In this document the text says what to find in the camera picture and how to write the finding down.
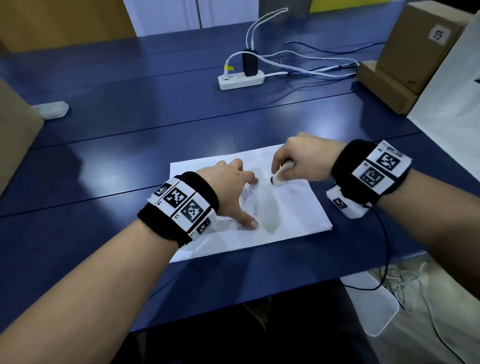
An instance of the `brown cardboard box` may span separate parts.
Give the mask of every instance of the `brown cardboard box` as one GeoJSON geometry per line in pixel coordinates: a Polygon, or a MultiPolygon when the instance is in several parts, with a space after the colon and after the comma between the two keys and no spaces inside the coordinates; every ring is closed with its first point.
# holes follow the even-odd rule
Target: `brown cardboard box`
{"type": "Polygon", "coordinates": [[[357,78],[397,114],[407,115],[418,99],[418,95],[379,69],[377,61],[360,63],[357,78]]]}
{"type": "Polygon", "coordinates": [[[43,126],[43,118],[0,78],[0,195],[43,126]]]}
{"type": "Polygon", "coordinates": [[[473,18],[435,1],[408,3],[378,59],[378,67],[417,95],[473,18]]]}

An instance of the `blue table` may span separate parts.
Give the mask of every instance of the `blue table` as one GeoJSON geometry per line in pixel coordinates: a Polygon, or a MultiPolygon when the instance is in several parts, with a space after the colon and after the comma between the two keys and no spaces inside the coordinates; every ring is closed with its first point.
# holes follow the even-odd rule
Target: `blue table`
{"type": "MultiPolygon", "coordinates": [[[[256,44],[267,54],[288,40],[324,49],[385,41],[402,7],[396,1],[313,14],[281,29],[266,24],[256,44]]],[[[216,77],[226,57],[244,48],[248,26],[40,51],[0,63],[0,75],[29,103],[65,100],[72,108],[46,123],[0,198],[0,331],[128,225],[168,178],[171,162],[280,144],[300,131],[342,141],[389,139],[418,170],[480,195],[470,174],[355,79],[273,77],[259,87],[220,91],[216,77]]],[[[376,59],[381,49],[352,56],[376,59]]],[[[312,183],[331,231],[170,264],[132,331],[383,265],[378,221],[372,214],[345,218],[326,199],[331,185],[312,183]]],[[[421,249],[382,217],[396,259],[421,249]]]]}

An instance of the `wristband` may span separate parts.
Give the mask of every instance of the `wristband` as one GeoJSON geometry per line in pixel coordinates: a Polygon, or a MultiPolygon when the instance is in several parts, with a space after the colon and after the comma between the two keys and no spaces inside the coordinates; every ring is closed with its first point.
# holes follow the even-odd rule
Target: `wristband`
{"type": "Polygon", "coordinates": [[[407,177],[412,159],[385,140],[378,145],[356,139],[347,144],[332,167],[344,197],[361,205],[376,204],[407,177]]]}
{"type": "Polygon", "coordinates": [[[179,247],[197,239],[216,220],[218,198],[197,173],[170,178],[147,199],[137,217],[179,247]]]}

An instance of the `power strip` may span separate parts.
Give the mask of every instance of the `power strip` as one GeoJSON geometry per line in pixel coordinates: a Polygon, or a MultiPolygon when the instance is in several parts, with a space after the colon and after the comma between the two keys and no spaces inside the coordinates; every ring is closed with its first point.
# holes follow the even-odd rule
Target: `power strip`
{"type": "Polygon", "coordinates": [[[218,85],[220,90],[231,90],[234,88],[247,87],[261,85],[264,83],[265,73],[258,70],[255,76],[245,76],[243,72],[231,73],[228,75],[228,79],[225,79],[224,75],[218,77],[218,85]]]}

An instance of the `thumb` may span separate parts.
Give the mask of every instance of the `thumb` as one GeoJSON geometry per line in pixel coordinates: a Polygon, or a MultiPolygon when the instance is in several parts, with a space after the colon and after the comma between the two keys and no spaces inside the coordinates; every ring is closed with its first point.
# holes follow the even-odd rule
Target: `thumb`
{"type": "Polygon", "coordinates": [[[277,178],[279,181],[290,181],[290,180],[299,179],[298,169],[295,166],[293,168],[288,168],[286,170],[283,170],[277,175],[277,178]]]}
{"type": "Polygon", "coordinates": [[[255,230],[258,228],[258,222],[245,211],[243,211],[240,206],[235,209],[231,214],[231,218],[234,218],[236,221],[239,222],[241,226],[247,229],[255,230]]]}

